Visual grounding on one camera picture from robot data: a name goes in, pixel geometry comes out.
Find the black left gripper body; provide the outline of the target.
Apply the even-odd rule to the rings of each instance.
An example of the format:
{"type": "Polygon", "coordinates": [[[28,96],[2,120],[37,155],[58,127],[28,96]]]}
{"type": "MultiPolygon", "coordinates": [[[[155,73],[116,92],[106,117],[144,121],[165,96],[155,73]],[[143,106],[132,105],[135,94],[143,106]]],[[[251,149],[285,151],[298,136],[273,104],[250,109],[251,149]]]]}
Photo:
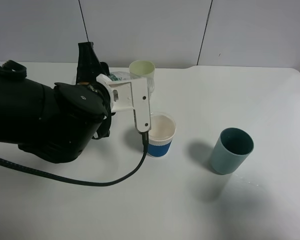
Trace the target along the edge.
{"type": "Polygon", "coordinates": [[[80,59],[77,64],[75,106],[81,110],[110,110],[111,94],[98,77],[108,77],[109,67],[98,59],[80,59]]]}

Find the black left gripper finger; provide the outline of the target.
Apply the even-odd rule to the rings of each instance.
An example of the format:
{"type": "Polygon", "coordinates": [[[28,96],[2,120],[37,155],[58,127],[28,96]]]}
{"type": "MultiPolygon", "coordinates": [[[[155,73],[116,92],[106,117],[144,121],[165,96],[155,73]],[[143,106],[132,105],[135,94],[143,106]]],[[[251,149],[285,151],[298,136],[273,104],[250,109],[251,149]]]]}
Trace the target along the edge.
{"type": "Polygon", "coordinates": [[[89,68],[98,68],[100,62],[98,57],[94,52],[94,43],[93,42],[80,42],[78,43],[78,67],[89,67],[89,68]]]}

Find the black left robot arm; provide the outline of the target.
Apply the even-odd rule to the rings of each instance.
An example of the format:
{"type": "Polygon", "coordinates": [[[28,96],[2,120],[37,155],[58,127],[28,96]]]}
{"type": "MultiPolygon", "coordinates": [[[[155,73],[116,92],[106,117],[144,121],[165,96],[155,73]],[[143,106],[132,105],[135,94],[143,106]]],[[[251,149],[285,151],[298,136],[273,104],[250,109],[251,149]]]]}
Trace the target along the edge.
{"type": "Polygon", "coordinates": [[[15,61],[0,64],[0,142],[60,164],[74,161],[90,140],[109,136],[110,94],[97,77],[110,72],[93,46],[78,45],[75,84],[49,87],[28,79],[15,61]]]}

